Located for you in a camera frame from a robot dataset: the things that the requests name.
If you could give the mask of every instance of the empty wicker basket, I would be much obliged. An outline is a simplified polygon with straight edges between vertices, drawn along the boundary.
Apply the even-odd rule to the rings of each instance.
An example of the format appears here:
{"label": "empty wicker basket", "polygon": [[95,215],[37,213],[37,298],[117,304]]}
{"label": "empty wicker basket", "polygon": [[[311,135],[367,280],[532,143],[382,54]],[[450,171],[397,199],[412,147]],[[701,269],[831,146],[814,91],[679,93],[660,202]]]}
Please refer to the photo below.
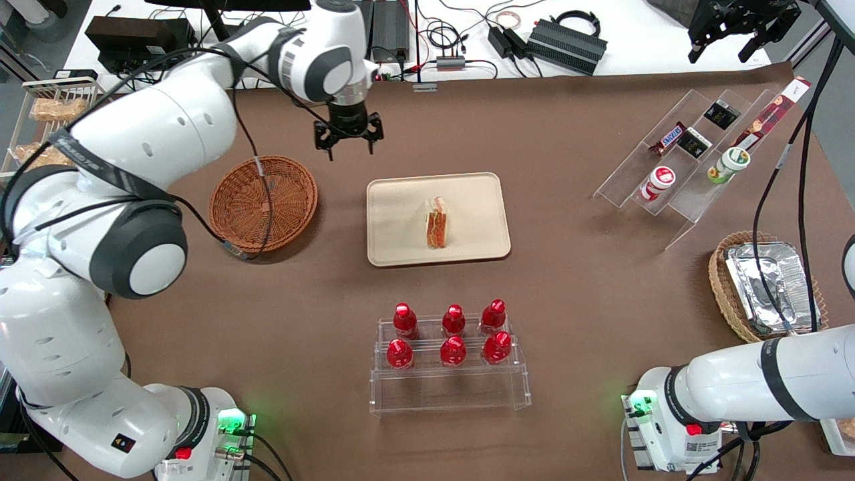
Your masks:
{"label": "empty wicker basket", "polygon": [[[777,239],[773,235],[757,232],[758,242],[773,242]],[[722,311],[722,315],[728,321],[730,328],[742,338],[745,342],[758,342],[772,337],[778,336],[759,336],[757,332],[748,326],[748,319],[742,310],[742,303],[739,295],[735,292],[733,283],[730,281],[730,273],[728,267],[724,263],[724,251],[737,244],[744,244],[752,241],[752,232],[744,230],[742,232],[733,233],[722,240],[716,250],[710,256],[710,285],[712,293],[716,296],[718,308]],[[817,315],[820,317],[819,329],[828,328],[828,311],[825,309],[825,300],[822,293],[819,292],[817,279],[811,276],[813,281],[813,295],[817,300]]]}
{"label": "empty wicker basket", "polygon": [[[300,235],[315,215],[318,191],[312,174],[299,162],[280,156],[260,157],[273,200],[273,224],[264,252]],[[208,205],[211,228],[243,252],[262,250],[271,208],[255,160],[241,163],[217,184]]]}

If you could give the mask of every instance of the brown mat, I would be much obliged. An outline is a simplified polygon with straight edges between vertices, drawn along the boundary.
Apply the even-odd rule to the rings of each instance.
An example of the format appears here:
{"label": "brown mat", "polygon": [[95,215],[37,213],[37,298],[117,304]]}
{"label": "brown mat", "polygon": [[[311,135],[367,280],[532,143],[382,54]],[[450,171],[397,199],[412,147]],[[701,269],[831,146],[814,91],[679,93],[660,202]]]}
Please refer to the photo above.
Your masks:
{"label": "brown mat", "polygon": [[[792,75],[776,65],[749,73],[462,81],[422,94],[384,84],[369,96],[386,127],[376,155],[350,140],[336,147],[334,163],[313,149],[310,117],[284,96],[242,94],[260,152],[304,163],[317,179],[319,211],[297,245],[268,265],[229,258],[187,215],[192,251],[184,275],[155,298],[113,304],[135,381],[228,390],[259,415],[259,433],[298,481],[618,480],[619,395],[627,386],[653,366],[740,343],[716,308],[707,258],[721,238],[750,228],[799,113],[667,252],[681,223],[634,204],[618,211],[591,194],[688,89],[715,98],[732,88],[754,98],[766,87],[780,90]],[[855,215],[814,146],[812,266],[840,325],[855,309],[840,274]],[[202,208],[223,174],[250,155],[239,135],[223,159],[172,191]],[[508,258],[385,270],[369,264],[370,181],[484,170],[502,180]],[[793,243],[797,178],[791,159],[761,224]],[[452,302],[475,311],[496,297],[507,301],[528,358],[531,407],[382,420],[369,414],[377,318],[402,300],[428,315]],[[821,451],[812,425],[765,438],[763,453],[758,481],[848,481],[855,471],[855,460]],[[60,457],[83,480],[111,479],[73,453]],[[637,472],[629,453],[628,462],[633,481],[683,478]],[[705,479],[728,478],[733,461],[726,462],[725,472]],[[0,457],[0,478],[63,479],[43,455]]]}

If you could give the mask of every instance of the black power adapter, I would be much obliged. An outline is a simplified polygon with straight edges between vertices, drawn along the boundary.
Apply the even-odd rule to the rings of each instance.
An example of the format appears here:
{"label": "black power adapter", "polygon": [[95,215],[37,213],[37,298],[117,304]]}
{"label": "black power adapter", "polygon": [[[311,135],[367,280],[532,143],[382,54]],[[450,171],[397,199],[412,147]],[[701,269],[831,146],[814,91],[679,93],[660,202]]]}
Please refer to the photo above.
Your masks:
{"label": "black power adapter", "polygon": [[510,42],[498,27],[490,27],[490,31],[487,33],[486,38],[487,40],[490,40],[490,45],[496,49],[498,56],[508,58],[514,54]]}

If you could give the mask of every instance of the foil container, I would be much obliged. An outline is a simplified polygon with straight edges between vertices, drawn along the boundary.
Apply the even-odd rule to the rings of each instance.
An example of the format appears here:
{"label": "foil container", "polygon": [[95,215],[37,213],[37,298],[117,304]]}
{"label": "foil container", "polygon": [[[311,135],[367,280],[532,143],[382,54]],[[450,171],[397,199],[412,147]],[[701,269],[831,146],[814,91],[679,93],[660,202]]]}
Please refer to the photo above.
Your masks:
{"label": "foil container", "polygon": [[725,263],[749,327],[761,336],[785,334],[787,329],[775,310],[775,305],[778,305],[793,330],[811,332],[805,271],[795,248],[786,242],[758,243],[758,256],[760,270],[772,293],[771,300],[757,270],[753,244],[738,244],[724,252]]}

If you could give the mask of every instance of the white table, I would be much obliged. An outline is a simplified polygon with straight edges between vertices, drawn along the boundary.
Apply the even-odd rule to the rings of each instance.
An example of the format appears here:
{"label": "white table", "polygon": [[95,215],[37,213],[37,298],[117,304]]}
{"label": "white table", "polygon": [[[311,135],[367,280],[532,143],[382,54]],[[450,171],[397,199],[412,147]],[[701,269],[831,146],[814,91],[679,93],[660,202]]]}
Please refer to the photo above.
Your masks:
{"label": "white table", "polygon": [[[91,18],[96,15],[105,15],[118,0],[92,0],[83,27],[78,32],[74,46],[68,55],[65,68],[92,68],[100,75],[98,81],[104,88],[110,88],[117,82],[114,75],[107,74],[104,67],[97,61],[98,50],[86,37],[85,30],[89,26]],[[495,4],[498,0],[444,0],[446,4],[458,8],[478,9],[482,13]],[[527,4],[534,0],[516,0],[514,4]],[[114,13],[115,16],[147,18],[157,9],[156,5],[142,2],[142,0],[123,0],[121,9]],[[470,27],[479,20],[477,14],[471,12],[460,12],[446,9],[439,0],[419,0],[422,13],[428,17],[439,17],[450,22],[457,30]],[[597,66],[596,75],[621,75],[621,74],[662,74],[681,72],[702,72],[718,70],[745,70],[749,68],[762,67],[770,63],[769,57],[763,50],[758,50],[752,58],[742,63],[737,54],[748,41],[747,35],[732,35],[726,39],[719,40],[710,45],[700,60],[691,64],[687,55],[690,50],[689,39],[685,28],[667,15],[654,9],[644,0],[575,0],[571,4],[561,0],[545,0],[532,7],[525,9],[512,9],[522,19],[522,24],[516,29],[517,33],[527,39],[534,28],[534,22],[541,18],[549,18],[549,15],[558,16],[566,9],[579,9],[593,11],[600,19],[602,33],[600,38],[609,42],[608,49]],[[248,16],[251,12],[226,12],[226,23],[239,23],[239,19]],[[157,18],[174,18],[179,11],[164,12],[158,14]],[[208,30],[207,18],[202,15],[200,9],[187,9],[186,15],[198,33]],[[275,19],[280,15],[268,13]],[[283,13],[285,22],[294,18],[293,13]],[[306,12],[306,20],[295,22],[300,25],[311,19],[311,11]],[[419,19],[419,28],[423,29],[427,22]],[[583,32],[591,32],[591,27],[579,19],[568,19],[562,22],[566,27],[576,28]],[[515,78],[520,75],[516,72],[510,60],[498,58],[496,51],[490,46],[486,39],[487,24],[482,21],[480,25],[468,31],[469,39],[466,40],[466,58],[469,60],[489,60],[498,65],[499,78]],[[213,33],[209,33],[204,45],[211,46],[216,43]],[[427,43],[422,40],[422,61],[427,60]],[[408,62],[406,67],[415,64],[415,34],[412,34],[410,47],[413,62]],[[430,59],[441,55],[441,50],[429,48]],[[535,76],[536,70],[528,60],[518,62],[520,68],[526,75]],[[578,75],[565,68],[551,65],[545,61],[538,61],[544,76],[554,75]],[[398,65],[383,65],[381,72],[397,73]],[[422,73],[422,81],[433,80],[463,80],[492,78],[492,67],[488,64],[468,65],[465,70],[457,72],[438,72],[435,68],[427,67]]]}

